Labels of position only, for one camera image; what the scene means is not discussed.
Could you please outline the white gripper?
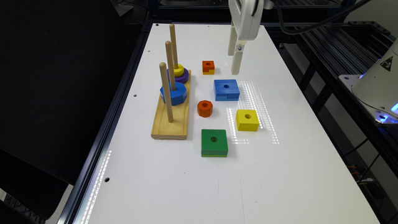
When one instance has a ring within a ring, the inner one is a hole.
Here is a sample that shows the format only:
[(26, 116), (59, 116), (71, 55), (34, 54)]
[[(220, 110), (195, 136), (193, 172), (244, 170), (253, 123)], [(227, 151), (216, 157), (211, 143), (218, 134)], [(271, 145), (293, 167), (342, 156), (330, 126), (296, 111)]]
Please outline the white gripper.
[(228, 6), (234, 24), (229, 35), (228, 55), (233, 56), (231, 73), (238, 75), (247, 40), (257, 37), (264, 0), (229, 0)]

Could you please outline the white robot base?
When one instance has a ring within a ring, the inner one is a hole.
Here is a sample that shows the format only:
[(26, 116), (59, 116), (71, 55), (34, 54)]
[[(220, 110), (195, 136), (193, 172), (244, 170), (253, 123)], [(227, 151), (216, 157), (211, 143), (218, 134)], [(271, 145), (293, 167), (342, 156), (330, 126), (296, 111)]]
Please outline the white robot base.
[(397, 124), (397, 42), (364, 74), (339, 79), (377, 123)]

